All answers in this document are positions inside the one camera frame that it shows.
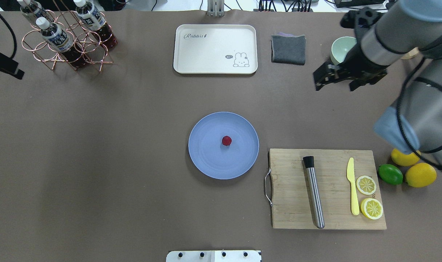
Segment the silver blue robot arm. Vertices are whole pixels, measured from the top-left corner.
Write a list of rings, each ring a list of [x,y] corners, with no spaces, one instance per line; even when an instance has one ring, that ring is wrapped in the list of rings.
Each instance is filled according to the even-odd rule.
[[[342,81],[351,91],[374,85],[390,65],[418,49],[421,61],[374,132],[442,171],[442,0],[398,0],[385,13],[364,7],[346,13],[340,25],[354,30],[356,44],[342,63],[324,62],[313,73],[316,90]]]

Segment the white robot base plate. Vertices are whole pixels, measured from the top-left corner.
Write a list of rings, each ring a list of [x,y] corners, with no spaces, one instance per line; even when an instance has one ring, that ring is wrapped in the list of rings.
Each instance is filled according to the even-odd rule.
[[[258,250],[170,251],[166,262],[262,262]]]

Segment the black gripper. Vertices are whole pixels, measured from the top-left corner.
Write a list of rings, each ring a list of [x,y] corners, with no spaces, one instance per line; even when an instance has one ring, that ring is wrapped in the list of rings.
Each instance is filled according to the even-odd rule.
[[[382,13],[370,8],[352,10],[344,14],[340,25],[354,30],[357,43],[342,63],[334,65],[332,62],[324,62],[313,72],[316,91],[331,83],[351,80],[349,89],[353,92],[361,86],[374,85],[387,75],[386,67],[370,61],[362,48],[363,36],[382,16]]]

